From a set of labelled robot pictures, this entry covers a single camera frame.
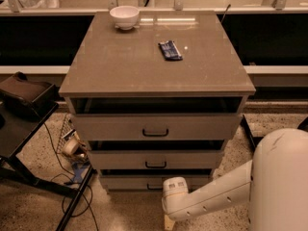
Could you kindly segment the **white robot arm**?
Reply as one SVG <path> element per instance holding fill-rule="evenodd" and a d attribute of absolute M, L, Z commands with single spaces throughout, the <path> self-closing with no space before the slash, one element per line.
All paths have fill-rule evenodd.
<path fill-rule="evenodd" d="M 182 177 L 163 184 L 162 205 L 174 221 L 249 203 L 248 231 L 308 231 L 308 132 L 264 136 L 253 158 L 194 192 Z"/>

